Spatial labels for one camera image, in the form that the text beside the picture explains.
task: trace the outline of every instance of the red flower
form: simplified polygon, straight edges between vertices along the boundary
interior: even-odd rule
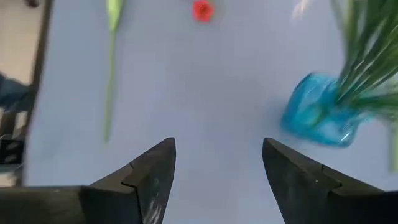
[[[213,18],[214,6],[208,1],[195,1],[193,3],[193,17],[200,22],[210,22]]]

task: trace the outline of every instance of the light blue table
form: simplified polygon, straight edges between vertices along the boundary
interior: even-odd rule
[[[342,66],[328,1],[314,1],[296,21],[297,0],[215,2],[213,22],[199,24],[192,0],[126,0],[114,125],[105,146],[105,2],[55,1],[27,184],[90,184],[173,136],[177,163],[164,223],[283,223],[261,158],[263,138],[273,137],[359,180],[398,189],[382,123],[361,126],[344,150],[279,128],[301,78],[311,71],[338,74]]]

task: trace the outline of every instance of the blue surface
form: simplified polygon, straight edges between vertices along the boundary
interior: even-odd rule
[[[282,117],[282,127],[294,135],[336,147],[348,147],[363,120],[359,111],[335,105],[336,78],[307,75],[295,88]]]
[[[359,180],[398,189],[398,178],[388,173],[388,132],[378,121],[361,126],[353,145],[338,151],[280,129],[299,81],[312,71],[338,74],[343,62],[328,1],[313,1],[295,21],[294,3],[216,0],[212,23],[199,24],[193,1],[126,1],[105,146],[105,3],[55,1],[27,184],[90,184],[174,136],[165,224],[279,224],[261,159],[267,136]]]

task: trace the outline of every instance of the floor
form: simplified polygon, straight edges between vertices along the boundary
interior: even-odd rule
[[[0,0],[0,71],[25,84],[32,78],[42,9],[30,8],[24,0]],[[18,126],[24,119],[22,115]],[[10,174],[0,172],[0,186],[12,183]]]

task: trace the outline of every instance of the blue vase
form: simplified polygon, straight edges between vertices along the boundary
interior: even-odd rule
[[[295,88],[281,121],[286,131],[328,145],[348,147],[363,120],[359,111],[335,105],[336,78],[307,75]]]

